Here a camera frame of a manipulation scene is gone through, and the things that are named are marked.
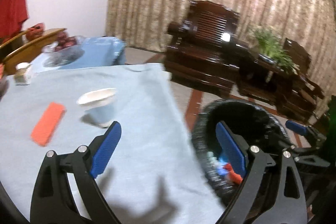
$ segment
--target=white cup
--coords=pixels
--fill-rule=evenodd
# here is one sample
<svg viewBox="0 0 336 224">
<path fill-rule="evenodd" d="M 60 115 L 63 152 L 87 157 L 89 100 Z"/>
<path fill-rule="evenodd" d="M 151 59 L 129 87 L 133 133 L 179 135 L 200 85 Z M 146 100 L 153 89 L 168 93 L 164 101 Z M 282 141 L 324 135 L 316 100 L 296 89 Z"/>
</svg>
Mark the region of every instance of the white cup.
<svg viewBox="0 0 336 224">
<path fill-rule="evenodd" d="M 77 100 L 77 104 L 85 109 L 96 125 L 106 128 L 113 122 L 112 101 L 115 93 L 115 88 L 87 92 Z"/>
</svg>

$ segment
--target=green plant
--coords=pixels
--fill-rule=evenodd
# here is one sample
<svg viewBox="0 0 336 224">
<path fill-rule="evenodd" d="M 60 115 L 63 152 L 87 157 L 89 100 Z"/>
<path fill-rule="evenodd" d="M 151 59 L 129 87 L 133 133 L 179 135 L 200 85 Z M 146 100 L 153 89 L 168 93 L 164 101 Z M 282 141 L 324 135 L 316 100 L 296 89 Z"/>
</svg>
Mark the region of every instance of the green plant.
<svg viewBox="0 0 336 224">
<path fill-rule="evenodd" d="M 287 51 L 279 43 L 280 37 L 275 34 L 271 28 L 261 26 L 250 27 L 250 37 L 257 40 L 259 52 L 268 58 L 274 60 L 276 64 L 287 73 L 297 74 L 298 65 L 296 65 Z"/>
</svg>

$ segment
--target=tablecloth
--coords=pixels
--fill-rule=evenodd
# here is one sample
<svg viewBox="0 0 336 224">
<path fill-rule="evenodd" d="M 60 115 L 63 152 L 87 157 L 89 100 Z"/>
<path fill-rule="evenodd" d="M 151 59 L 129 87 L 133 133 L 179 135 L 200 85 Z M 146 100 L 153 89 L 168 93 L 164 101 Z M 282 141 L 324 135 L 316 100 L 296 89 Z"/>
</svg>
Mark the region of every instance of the tablecloth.
<svg viewBox="0 0 336 224">
<path fill-rule="evenodd" d="M 47 71 L 28 86 L 8 79 L 9 90 L 0 101 L 0 180 L 25 217 L 46 152 L 73 152 L 105 132 L 82 122 L 76 100 L 108 87 L 117 89 L 112 116 L 120 122 L 122 136 L 96 181 L 120 221 L 209 224 L 223 213 L 194 155 L 161 64 Z M 67 112 L 50 143 L 40 147 L 30 133 L 52 101 Z M 88 217 L 73 175 L 68 176 L 78 209 Z"/>
<path fill-rule="evenodd" d="M 46 53 L 38 55 L 31 64 L 36 73 L 47 70 L 124 65 L 126 62 L 124 47 L 125 43 L 116 37 L 86 38 L 82 43 L 84 54 L 70 64 L 54 67 L 45 66 L 44 64 L 49 58 L 49 55 Z"/>
</svg>

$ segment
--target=fruit bowl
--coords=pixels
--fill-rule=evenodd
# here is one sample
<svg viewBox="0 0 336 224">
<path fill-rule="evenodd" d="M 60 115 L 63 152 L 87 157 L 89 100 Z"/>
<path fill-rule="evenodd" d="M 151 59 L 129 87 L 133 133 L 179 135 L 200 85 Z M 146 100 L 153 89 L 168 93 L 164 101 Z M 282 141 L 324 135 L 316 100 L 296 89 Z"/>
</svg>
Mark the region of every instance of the fruit bowl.
<svg viewBox="0 0 336 224">
<path fill-rule="evenodd" d="M 81 47 L 84 37 L 75 36 L 71 37 L 71 39 L 75 40 L 72 44 L 67 44 L 68 42 L 61 42 L 63 43 L 63 47 L 60 46 L 60 41 L 55 41 L 50 45 L 44 46 L 42 48 L 42 52 L 49 55 L 49 58 L 46 60 L 44 66 L 61 66 L 69 64 L 81 57 L 84 53 Z"/>
</svg>

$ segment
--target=bowl of fruit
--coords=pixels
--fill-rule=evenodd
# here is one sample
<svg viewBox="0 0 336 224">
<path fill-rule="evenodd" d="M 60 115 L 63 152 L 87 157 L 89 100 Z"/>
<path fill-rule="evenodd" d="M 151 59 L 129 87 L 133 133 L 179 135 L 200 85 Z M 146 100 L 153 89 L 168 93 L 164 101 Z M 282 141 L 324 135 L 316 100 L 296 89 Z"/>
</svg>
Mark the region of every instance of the bowl of fruit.
<svg viewBox="0 0 336 224">
<path fill-rule="evenodd" d="M 49 55 L 45 66 L 61 66 L 81 57 L 84 53 L 81 48 L 83 40 L 82 36 L 68 37 L 66 32 L 59 32 L 57 41 L 42 48 L 42 52 Z"/>
</svg>

